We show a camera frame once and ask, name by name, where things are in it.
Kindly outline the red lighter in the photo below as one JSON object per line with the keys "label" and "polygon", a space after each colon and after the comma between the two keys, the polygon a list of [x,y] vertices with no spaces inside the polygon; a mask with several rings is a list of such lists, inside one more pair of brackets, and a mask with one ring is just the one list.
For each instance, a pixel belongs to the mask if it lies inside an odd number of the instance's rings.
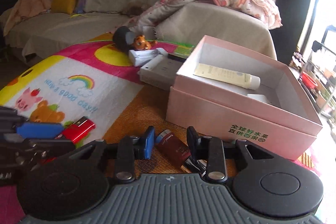
{"label": "red lighter", "polygon": [[77,144],[86,138],[95,128],[96,125],[93,121],[87,117],[81,117],[79,120],[64,129],[58,136],[55,137],[55,139],[67,139],[72,143]]}

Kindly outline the pink floral blanket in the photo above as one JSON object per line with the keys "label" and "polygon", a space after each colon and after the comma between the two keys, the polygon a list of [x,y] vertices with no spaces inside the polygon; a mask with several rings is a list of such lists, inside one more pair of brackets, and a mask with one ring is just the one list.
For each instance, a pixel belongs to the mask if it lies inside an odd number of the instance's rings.
{"label": "pink floral blanket", "polygon": [[141,34],[146,28],[157,26],[185,5],[197,1],[205,1],[250,15],[260,20],[269,30],[282,26],[280,11],[273,0],[159,0],[141,15],[131,18],[127,26]]}

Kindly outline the metal shelf rack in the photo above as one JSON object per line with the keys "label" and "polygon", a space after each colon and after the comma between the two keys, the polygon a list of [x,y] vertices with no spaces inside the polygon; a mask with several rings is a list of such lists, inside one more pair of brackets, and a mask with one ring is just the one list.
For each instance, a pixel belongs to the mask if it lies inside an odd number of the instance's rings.
{"label": "metal shelf rack", "polygon": [[[316,89],[308,89],[302,83],[302,72],[315,80]],[[329,119],[335,118],[335,26],[328,26],[322,40],[312,43],[298,80],[316,112]]]}

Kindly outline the white grey rectangular box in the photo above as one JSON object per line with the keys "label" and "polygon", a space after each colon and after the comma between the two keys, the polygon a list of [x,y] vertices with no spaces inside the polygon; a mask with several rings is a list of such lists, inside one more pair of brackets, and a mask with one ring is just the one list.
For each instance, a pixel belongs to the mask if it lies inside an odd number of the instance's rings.
{"label": "white grey rectangular box", "polygon": [[180,61],[158,55],[140,68],[140,81],[169,91],[182,64]]}

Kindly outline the white blister pack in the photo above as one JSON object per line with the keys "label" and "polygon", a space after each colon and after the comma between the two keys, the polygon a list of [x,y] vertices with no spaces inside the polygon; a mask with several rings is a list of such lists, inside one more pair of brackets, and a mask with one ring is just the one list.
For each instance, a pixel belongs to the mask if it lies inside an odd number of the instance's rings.
{"label": "white blister pack", "polygon": [[163,48],[156,48],[154,50],[141,50],[141,51],[130,50],[128,52],[129,59],[134,67],[141,67],[158,55],[167,57],[168,53]]}

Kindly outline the peach cloth on sofa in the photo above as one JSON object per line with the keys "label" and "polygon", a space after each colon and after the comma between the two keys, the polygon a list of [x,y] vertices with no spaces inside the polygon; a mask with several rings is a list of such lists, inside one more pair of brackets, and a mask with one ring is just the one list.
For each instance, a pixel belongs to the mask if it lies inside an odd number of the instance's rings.
{"label": "peach cloth on sofa", "polygon": [[18,0],[7,18],[3,35],[8,35],[20,22],[50,11],[51,3],[52,0]]}

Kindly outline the black hair dryer nozzle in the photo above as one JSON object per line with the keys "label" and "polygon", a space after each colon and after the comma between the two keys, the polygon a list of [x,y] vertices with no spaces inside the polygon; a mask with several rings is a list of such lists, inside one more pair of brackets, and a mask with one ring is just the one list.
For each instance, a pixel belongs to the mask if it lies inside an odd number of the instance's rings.
{"label": "black hair dryer nozzle", "polygon": [[120,51],[128,53],[133,48],[135,33],[126,26],[121,26],[114,32],[112,40]]}

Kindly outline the red plastic basin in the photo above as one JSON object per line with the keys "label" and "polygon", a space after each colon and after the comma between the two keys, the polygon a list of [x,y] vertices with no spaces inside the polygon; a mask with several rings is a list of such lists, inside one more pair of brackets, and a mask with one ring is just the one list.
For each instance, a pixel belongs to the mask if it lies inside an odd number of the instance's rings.
{"label": "red plastic basin", "polygon": [[301,73],[301,80],[302,83],[308,88],[308,89],[316,89],[318,87],[315,80],[308,75],[306,72]]}

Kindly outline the cream lotion tube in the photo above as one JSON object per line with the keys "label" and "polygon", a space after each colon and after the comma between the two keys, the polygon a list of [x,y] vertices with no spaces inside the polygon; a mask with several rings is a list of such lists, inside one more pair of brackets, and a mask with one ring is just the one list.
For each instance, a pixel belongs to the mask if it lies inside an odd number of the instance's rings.
{"label": "cream lotion tube", "polygon": [[260,77],[202,63],[197,65],[194,75],[250,90],[258,89],[261,84]]}

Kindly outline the pink cardboard box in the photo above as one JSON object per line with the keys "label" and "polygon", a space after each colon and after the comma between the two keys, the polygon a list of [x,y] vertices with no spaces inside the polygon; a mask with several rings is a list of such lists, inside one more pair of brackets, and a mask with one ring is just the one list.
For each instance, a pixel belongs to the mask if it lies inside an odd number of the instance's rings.
{"label": "pink cardboard box", "polygon": [[[260,77],[257,90],[195,76],[199,63]],[[271,104],[247,97],[264,94]],[[204,36],[170,89],[166,120],[224,140],[252,141],[284,158],[299,158],[322,123],[287,65],[236,44]]]}

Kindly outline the dark red cosmetic tube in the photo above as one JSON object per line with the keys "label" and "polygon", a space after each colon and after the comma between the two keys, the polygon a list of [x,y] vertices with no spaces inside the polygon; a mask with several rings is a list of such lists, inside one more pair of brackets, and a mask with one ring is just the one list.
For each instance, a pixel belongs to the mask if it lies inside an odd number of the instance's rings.
{"label": "dark red cosmetic tube", "polygon": [[205,174],[206,162],[204,160],[194,161],[189,147],[170,130],[162,131],[157,136],[155,145],[173,166],[184,173],[199,173],[201,176]]}

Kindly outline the orange animal figurine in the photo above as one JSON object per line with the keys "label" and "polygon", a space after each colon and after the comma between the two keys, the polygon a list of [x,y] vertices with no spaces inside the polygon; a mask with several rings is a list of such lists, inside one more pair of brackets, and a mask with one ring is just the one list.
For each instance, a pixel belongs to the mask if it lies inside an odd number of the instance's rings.
{"label": "orange animal figurine", "polygon": [[146,40],[144,35],[140,35],[135,37],[132,47],[137,51],[151,50],[157,43],[156,40]]}

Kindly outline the small white box in box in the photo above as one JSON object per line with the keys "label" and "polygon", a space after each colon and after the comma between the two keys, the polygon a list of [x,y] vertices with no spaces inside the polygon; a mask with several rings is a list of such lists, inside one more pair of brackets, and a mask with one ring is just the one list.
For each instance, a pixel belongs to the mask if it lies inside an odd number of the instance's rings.
{"label": "small white box in box", "polygon": [[247,97],[263,102],[263,103],[267,103],[269,105],[271,104],[271,102],[268,100],[268,98],[264,94],[247,94]]}

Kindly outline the beige covered sofa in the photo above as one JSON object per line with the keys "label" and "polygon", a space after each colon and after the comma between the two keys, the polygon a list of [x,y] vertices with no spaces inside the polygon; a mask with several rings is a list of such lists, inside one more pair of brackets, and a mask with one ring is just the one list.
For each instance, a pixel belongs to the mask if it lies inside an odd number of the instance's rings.
{"label": "beige covered sofa", "polygon": [[[21,58],[42,59],[66,47],[82,43],[104,32],[114,33],[159,0],[77,0],[71,15],[51,10],[24,20],[3,35],[12,8],[1,14],[1,35],[5,44],[18,50]],[[277,57],[270,31],[247,14],[197,1],[185,5],[155,27],[143,33],[148,40],[197,44],[205,35],[249,48],[270,58]]]}

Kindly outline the yellow cushion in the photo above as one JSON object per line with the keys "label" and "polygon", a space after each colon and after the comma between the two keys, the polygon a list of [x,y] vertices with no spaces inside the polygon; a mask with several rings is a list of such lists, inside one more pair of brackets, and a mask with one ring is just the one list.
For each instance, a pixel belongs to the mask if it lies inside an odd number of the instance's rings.
{"label": "yellow cushion", "polygon": [[77,0],[52,0],[52,13],[65,13],[71,15],[76,7]]}

